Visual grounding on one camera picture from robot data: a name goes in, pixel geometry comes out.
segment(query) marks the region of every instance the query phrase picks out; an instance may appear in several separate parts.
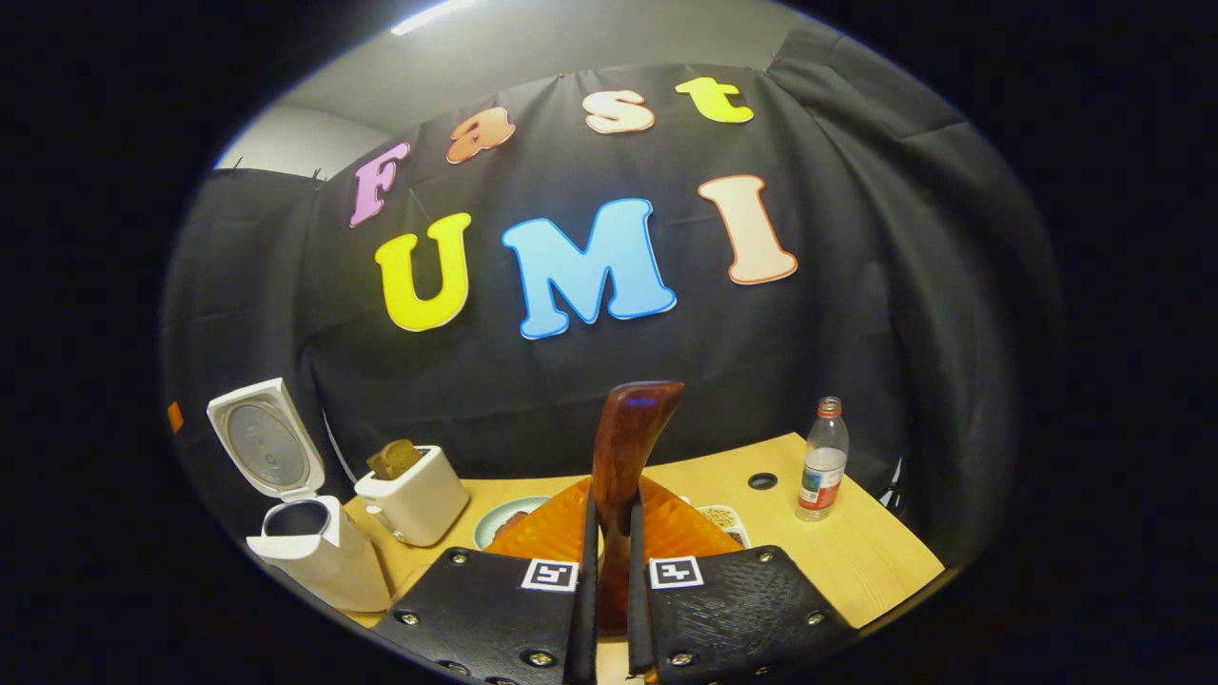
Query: ceiling light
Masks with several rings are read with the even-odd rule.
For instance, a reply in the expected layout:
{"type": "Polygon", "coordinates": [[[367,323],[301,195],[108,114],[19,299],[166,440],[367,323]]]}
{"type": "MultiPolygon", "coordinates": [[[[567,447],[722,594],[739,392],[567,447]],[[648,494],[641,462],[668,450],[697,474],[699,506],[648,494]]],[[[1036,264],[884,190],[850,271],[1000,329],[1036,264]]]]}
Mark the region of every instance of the ceiling light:
{"type": "Polygon", "coordinates": [[[418,15],[414,15],[413,17],[397,24],[396,27],[390,29],[390,33],[392,33],[393,35],[406,35],[408,32],[412,32],[428,22],[435,21],[457,10],[463,10],[465,7],[469,7],[476,1],[477,0],[448,0],[447,2],[441,2],[440,5],[436,5],[430,10],[424,10],[418,15]]]}

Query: bottle label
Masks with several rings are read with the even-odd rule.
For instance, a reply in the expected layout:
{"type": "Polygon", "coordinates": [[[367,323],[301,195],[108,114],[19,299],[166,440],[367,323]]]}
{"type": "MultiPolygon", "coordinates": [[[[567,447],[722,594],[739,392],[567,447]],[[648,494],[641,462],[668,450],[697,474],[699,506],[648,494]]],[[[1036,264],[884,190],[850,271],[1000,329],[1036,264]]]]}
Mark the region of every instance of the bottle label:
{"type": "Polygon", "coordinates": [[[845,467],[832,470],[804,467],[804,480],[799,489],[799,506],[805,509],[823,509],[832,505],[837,501],[843,473],[845,473],[845,467]]]}

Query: blue letter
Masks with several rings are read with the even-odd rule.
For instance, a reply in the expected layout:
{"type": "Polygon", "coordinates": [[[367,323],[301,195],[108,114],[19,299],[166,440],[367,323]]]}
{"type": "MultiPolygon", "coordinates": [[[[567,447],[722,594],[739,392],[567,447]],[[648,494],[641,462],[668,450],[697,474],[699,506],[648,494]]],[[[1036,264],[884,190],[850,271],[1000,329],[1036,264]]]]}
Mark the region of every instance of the blue letter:
{"type": "Polygon", "coordinates": [[[525,290],[525,321],[520,335],[530,340],[566,330],[570,317],[554,308],[551,284],[570,302],[583,323],[600,313],[605,275],[613,277],[609,313],[628,319],[658,314],[677,303],[664,286],[647,234],[652,204],[637,197],[607,202],[592,222],[587,250],[580,251],[549,219],[532,219],[503,232],[502,241],[516,251],[525,290]]]}

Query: plastic water bottle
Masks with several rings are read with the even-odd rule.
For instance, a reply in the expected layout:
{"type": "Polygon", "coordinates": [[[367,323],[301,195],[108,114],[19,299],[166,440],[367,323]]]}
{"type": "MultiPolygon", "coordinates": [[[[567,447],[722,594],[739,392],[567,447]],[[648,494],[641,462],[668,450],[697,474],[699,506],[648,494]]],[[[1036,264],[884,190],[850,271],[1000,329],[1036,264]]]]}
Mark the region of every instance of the plastic water bottle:
{"type": "Polygon", "coordinates": [[[800,520],[821,520],[829,514],[829,507],[837,501],[849,451],[850,434],[842,419],[842,400],[821,399],[816,408],[816,423],[808,434],[804,477],[795,507],[795,516],[800,520]]]}

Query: orange tag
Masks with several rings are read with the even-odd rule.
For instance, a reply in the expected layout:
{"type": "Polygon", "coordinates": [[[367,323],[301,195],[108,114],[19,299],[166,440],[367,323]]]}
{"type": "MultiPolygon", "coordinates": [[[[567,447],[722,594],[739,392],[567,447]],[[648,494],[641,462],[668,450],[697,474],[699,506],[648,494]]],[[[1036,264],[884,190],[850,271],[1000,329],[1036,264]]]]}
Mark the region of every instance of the orange tag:
{"type": "Polygon", "coordinates": [[[173,428],[173,431],[181,430],[184,423],[186,422],[181,418],[181,407],[178,406],[178,402],[169,405],[169,427],[173,428]]]}

